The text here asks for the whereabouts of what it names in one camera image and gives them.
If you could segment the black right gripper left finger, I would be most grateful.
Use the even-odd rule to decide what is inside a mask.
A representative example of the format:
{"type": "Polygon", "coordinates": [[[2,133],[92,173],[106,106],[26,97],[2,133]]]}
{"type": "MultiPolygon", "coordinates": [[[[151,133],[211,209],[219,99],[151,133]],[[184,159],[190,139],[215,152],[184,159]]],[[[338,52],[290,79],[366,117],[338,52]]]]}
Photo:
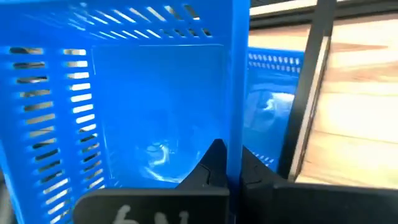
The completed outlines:
{"type": "Polygon", "coordinates": [[[215,139],[173,189],[99,189],[82,196],[73,224],[228,224],[227,148],[215,139]]]}

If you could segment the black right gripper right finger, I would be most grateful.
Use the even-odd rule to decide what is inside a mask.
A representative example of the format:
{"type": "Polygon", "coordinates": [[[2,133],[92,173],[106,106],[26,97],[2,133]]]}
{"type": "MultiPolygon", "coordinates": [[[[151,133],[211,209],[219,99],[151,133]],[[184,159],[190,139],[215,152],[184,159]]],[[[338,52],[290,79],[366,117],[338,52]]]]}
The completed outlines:
{"type": "Polygon", "coordinates": [[[243,149],[240,224],[398,224],[398,190],[289,182],[243,149]]]}

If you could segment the blue plastic basket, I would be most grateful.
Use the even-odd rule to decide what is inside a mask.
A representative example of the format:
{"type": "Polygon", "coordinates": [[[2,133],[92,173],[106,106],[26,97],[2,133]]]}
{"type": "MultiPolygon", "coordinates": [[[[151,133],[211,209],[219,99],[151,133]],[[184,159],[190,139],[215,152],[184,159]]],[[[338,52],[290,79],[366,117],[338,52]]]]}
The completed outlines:
{"type": "Polygon", "coordinates": [[[251,0],[0,0],[0,171],[17,224],[172,188],[215,139],[237,182],[251,0]]]}
{"type": "Polygon", "coordinates": [[[243,146],[274,172],[303,60],[303,51],[248,48],[243,146]]]}

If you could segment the black metal rig frame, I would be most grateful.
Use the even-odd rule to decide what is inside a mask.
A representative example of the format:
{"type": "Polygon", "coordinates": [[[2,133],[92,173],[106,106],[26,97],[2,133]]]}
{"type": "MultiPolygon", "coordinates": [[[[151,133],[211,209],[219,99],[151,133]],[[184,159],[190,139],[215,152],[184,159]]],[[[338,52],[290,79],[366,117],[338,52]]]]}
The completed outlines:
{"type": "MultiPolygon", "coordinates": [[[[251,30],[309,24],[317,6],[317,0],[293,0],[250,10],[251,30]]],[[[378,16],[398,13],[398,0],[336,0],[334,19],[378,16]]]]}

